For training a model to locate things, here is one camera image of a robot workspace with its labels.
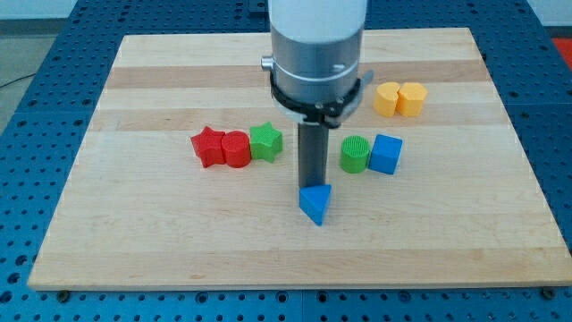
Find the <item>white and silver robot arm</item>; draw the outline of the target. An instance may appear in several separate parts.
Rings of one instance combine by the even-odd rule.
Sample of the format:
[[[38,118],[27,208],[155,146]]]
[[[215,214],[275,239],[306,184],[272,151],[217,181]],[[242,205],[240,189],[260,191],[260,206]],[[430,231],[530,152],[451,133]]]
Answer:
[[[275,106],[291,120],[335,129],[358,108],[366,0],[269,0],[272,54],[261,58]]]

